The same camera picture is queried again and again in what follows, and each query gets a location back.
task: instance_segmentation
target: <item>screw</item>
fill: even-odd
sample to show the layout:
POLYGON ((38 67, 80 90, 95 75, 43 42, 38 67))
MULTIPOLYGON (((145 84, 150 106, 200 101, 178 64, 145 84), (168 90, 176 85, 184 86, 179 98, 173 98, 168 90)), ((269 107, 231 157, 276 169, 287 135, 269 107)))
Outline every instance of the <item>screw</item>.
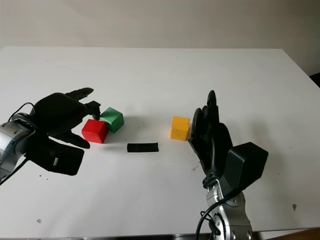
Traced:
POLYGON ((246 233, 246 236, 248 237, 248 240, 251 240, 251 234, 249 231, 246 233))
POLYGON ((235 234, 235 231, 232 231, 232 233, 231 233, 231 239, 232 239, 232 240, 236 240, 236 234, 235 234))

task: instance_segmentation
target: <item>wooden block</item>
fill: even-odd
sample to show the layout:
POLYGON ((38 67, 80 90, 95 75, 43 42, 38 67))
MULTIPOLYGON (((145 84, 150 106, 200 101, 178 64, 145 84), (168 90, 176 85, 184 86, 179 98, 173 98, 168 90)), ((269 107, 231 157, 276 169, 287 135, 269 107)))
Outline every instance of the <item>wooden block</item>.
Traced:
POLYGON ((82 135, 88 142, 102 144, 108 134, 106 122, 89 119, 82 128, 82 135))
POLYGON ((186 141, 189 131, 189 118, 174 116, 172 119, 170 138, 186 141))
POLYGON ((108 129, 112 133, 118 131, 119 128, 121 128, 122 125, 125 124, 123 114, 113 109, 112 107, 109 107, 100 115, 100 120, 106 122, 108 129))

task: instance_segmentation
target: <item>black rectangle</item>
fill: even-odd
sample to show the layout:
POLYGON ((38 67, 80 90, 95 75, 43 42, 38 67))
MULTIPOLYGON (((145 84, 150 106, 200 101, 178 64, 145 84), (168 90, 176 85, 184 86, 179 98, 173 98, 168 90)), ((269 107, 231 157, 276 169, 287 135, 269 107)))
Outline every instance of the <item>black rectangle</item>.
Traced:
POLYGON ((128 143, 128 153, 152 153, 159 152, 158 143, 128 143))

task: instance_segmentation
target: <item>black cable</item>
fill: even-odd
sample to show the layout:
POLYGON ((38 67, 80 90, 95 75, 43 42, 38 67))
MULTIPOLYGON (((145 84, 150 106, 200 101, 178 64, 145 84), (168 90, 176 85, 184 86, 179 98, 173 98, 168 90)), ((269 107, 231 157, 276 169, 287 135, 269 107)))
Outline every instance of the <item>black cable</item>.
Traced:
POLYGON ((10 120, 12 119, 12 117, 13 117, 17 112, 19 112, 19 111, 20 111, 25 105, 27 105, 27 104, 32 105, 33 111, 35 111, 35 105, 34 105, 33 103, 31 103, 31 102, 26 102, 26 103, 22 104, 22 106, 19 107, 17 111, 15 111, 14 113, 11 114, 11 116, 9 117, 8 122, 10 122, 10 120))
POLYGON ((18 170, 21 169, 28 161, 29 159, 27 158, 23 160, 23 162, 19 166, 17 166, 8 176, 6 176, 5 179, 0 181, 0 186, 4 184, 9 178, 11 178, 16 172, 18 172, 18 170))
MULTIPOLYGON (((200 212, 200 215, 201 215, 201 216, 203 216, 204 214, 205 214, 205 211, 201 211, 201 212, 200 212)), ((210 214, 208 214, 208 217, 209 217, 209 218, 206 217, 205 220, 207 220, 207 221, 210 221, 210 220, 211 220, 212 222, 214 222, 214 219, 212 218, 212 216, 211 216, 210 214)))
POLYGON ((201 216, 198 226, 196 227, 196 232, 195 232, 195 240, 199 240, 199 236, 200 236, 200 230, 201 230, 201 226, 204 223, 204 221, 206 220, 206 217, 209 215, 209 213, 215 209, 216 207, 218 207, 219 205, 225 203, 226 201, 230 200, 231 198, 233 198, 233 194, 230 196, 225 196, 223 199, 217 201, 216 203, 214 203, 213 205, 211 205, 205 212, 204 214, 201 216))

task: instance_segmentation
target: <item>white table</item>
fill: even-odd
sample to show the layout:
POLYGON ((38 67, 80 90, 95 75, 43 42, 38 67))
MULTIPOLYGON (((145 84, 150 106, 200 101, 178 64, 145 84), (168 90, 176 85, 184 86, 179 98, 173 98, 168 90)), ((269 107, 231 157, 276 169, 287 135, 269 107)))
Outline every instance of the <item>white table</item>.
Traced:
POLYGON ((24 102, 83 87, 95 89, 84 103, 125 117, 76 176, 30 162, 1 186, 0 238, 194 233, 205 175, 189 143, 169 135, 172 116, 192 119, 212 89, 233 144, 269 152, 244 191, 252 229, 320 227, 320 89, 282 50, 5 47, 0 80, 0 122, 24 102), (127 143, 152 142, 159 152, 127 153, 127 143))

